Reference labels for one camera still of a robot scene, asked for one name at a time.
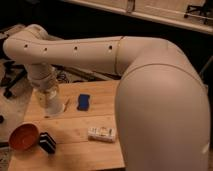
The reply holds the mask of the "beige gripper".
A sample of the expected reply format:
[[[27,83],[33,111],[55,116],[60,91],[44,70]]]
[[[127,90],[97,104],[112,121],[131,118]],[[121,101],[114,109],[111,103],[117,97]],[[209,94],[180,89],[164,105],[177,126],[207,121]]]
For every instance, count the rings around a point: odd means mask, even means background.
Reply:
[[[58,81],[55,75],[49,75],[42,79],[32,79],[32,85],[38,95],[45,100],[51,99],[58,93]]]

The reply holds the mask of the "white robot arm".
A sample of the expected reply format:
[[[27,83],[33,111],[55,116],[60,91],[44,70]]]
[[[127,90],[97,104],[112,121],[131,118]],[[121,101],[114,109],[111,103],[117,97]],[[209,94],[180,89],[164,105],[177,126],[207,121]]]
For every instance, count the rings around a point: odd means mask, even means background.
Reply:
[[[118,74],[115,120],[127,171],[208,171],[211,111],[205,84],[184,52],[161,38],[63,40],[31,24],[3,42],[22,64],[48,114],[59,114],[54,66]]]

